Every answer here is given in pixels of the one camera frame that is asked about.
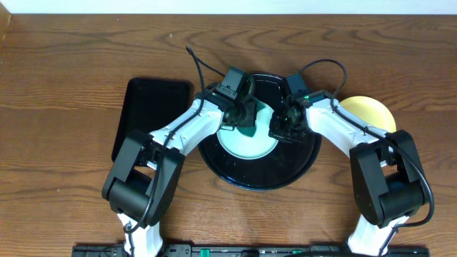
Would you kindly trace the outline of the light blue plate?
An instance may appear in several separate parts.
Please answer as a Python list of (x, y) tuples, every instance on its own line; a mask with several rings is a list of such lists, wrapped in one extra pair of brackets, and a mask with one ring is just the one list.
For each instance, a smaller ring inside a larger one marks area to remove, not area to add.
[(273, 114), (273, 109), (258, 99), (256, 102), (256, 134), (254, 137), (242, 135), (238, 127), (233, 131), (228, 130), (227, 126), (222, 127), (217, 133), (217, 139), (221, 146), (236, 158), (253, 160), (264, 157), (271, 153), (278, 140), (268, 136), (269, 124)]

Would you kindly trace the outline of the yellow plate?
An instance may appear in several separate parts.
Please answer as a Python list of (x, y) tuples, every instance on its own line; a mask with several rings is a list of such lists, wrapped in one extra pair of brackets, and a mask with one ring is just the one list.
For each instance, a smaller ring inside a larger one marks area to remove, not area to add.
[(340, 105), (361, 120), (390, 133), (397, 131), (392, 113), (380, 101), (367, 96), (352, 96)]

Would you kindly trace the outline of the green yellow sponge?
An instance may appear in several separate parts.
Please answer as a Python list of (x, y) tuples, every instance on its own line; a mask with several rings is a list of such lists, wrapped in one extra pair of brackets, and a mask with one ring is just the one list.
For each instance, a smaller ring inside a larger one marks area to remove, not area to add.
[(256, 127), (251, 126), (251, 127), (238, 127), (239, 132), (247, 137), (254, 137), (256, 134)]

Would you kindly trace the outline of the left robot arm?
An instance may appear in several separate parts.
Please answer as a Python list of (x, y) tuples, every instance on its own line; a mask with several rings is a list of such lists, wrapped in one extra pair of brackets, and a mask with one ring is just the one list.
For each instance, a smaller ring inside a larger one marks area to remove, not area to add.
[(129, 256), (157, 256), (164, 241), (160, 220), (174, 197), (186, 156), (222, 126), (253, 126), (254, 99), (234, 103), (216, 94), (198, 96), (169, 125), (150, 133), (133, 130), (121, 145), (102, 196), (122, 222)]

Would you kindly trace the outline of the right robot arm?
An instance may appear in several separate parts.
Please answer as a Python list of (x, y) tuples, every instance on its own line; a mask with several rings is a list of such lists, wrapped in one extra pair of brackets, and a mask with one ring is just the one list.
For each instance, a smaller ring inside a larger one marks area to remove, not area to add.
[(390, 133), (347, 111), (334, 97), (293, 98), (272, 114), (269, 136), (301, 142), (319, 134), (349, 157), (353, 194), (361, 212), (347, 244), (355, 256), (386, 256), (400, 228), (431, 220), (434, 197), (412, 136)]

